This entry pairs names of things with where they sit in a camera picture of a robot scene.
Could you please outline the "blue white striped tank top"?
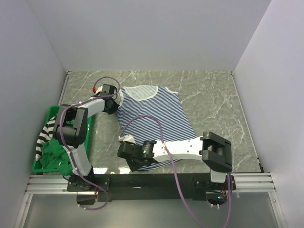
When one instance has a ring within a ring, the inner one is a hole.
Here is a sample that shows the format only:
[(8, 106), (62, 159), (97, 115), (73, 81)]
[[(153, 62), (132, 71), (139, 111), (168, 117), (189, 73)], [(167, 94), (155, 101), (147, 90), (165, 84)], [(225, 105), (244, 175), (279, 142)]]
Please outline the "blue white striped tank top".
[(181, 141), (198, 137), (182, 108), (178, 92), (165, 86), (122, 87), (116, 112), (122, 129), (135, 144), (144, 141)]

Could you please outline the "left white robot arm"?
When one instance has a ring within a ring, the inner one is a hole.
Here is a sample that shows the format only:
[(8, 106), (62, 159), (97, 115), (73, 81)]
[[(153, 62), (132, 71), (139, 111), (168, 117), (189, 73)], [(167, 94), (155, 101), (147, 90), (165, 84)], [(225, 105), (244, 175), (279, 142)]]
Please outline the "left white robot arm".
[(66, 150), (78, 185), (85, 191), (91, 190), (95, 185), (93, 167), (85, 148), (88, 119), (99, 112), (115, 113), (119, 104), (113, 97), (118, 95), (119, 91), (120, 85), (115, 87), (104, 84), (100, 91), (96, 91), (94, 87), (94, 95), (87, 100), (77, 104), (62, 104), (59, 107), (53, 138)]

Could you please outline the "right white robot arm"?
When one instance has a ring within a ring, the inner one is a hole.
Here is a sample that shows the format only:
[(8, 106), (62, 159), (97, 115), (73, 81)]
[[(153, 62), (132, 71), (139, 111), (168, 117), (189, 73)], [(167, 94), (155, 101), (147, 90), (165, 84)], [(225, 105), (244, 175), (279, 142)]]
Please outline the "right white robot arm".
[(126, 160), (131, 171), (143, 171), (168, 165), (171, 161), (197, 160), (210, 168), (209, 186), (220, 189), (232, 172), (231, 142), (213, 133), (181, 141), (151, 140), (135, 144), (129, 135), (124, 137), (117, 156)]

